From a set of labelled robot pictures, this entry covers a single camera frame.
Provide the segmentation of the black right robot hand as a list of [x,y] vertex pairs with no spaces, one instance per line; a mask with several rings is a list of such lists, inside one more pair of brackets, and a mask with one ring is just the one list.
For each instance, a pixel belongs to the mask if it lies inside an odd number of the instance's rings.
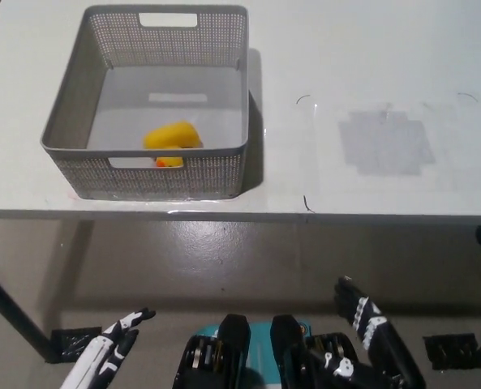
[[425,388],[425,379],[391,321],[348,276],[334,286],[337,313],[355,330],[370,363],[333,351],[307,350],[320,381],[329,388]]

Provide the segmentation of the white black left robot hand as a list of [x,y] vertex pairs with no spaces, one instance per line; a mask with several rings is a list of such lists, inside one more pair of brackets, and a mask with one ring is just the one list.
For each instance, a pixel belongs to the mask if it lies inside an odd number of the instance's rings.
[[107,388],[131,351],[143,321],[156,316],[155,310],[134,311],[93,338],[63,381],[61,388]]

